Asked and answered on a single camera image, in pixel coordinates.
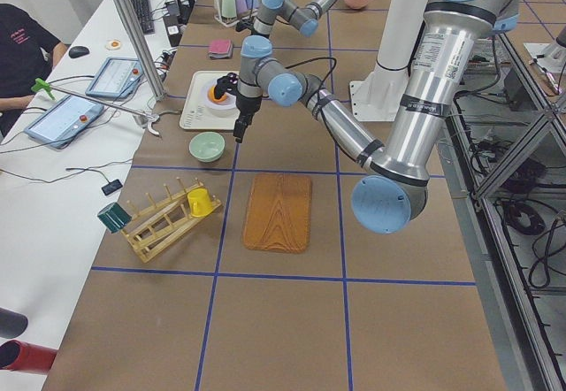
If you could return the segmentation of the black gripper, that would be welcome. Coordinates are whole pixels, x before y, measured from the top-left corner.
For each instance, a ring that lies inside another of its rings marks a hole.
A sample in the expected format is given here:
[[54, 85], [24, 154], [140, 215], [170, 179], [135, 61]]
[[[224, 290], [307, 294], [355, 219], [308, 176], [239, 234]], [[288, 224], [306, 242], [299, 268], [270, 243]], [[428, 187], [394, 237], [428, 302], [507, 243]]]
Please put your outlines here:
[[255, 49], [269, 49], [271, 47], [271, 41], [269, 38], [261, 35], [255, 35], [254, 38]]
[[233, 137], [238, 143], [243, 143], [244, 134], [248, 126], [252, 124], [254, 115], [260, 110], [262, 96], [248, 97], [241, 93], [236, 96], [236, 107], [239, 116], [234, 123]]

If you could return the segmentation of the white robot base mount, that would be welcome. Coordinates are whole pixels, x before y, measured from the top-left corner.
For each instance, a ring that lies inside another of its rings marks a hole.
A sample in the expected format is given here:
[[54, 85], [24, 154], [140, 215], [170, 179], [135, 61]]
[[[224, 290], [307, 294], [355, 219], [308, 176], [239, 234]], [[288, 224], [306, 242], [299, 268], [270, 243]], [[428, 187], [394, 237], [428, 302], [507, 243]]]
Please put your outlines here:
[[428, 0], [391, 0], [374, 70], [350, 83], [350, 100], [360, 121], [394, 120], [409, 81], [412, 59]]

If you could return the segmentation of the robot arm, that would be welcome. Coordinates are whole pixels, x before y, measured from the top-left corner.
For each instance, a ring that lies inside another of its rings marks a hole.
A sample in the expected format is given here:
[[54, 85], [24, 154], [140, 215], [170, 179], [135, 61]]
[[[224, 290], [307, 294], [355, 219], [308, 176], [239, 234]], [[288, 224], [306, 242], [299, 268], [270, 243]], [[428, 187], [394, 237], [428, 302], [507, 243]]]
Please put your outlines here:
[[251, 34], [268, 38], [277, 20], [282, 19], [300, 35], [311, 37], [317, 31], [319, 20], [337, 1], [309, 0], [299, 5], [294, 0], [260, 0], [252, 20]]
[[357, 221], [374, 233], [391, 234], [425, 208], [430, 178], [426, 165], [475, 42], [513, 28], [518, 0], [427, 1], [424, 35], [385, 141], [373, 137], [321, 79], [293, 71], [272, 55], [270, 33], [276, 19], [312, 35], [336, 1], [312, 0], [300, 7], [292, 0], [261, 0], [252, 33], [241, 47], [235, 90], [239, 117], [233, 135], [242, 141], [264, 96], [284, 107], [303, 104], [368, 173], [351, 196]]

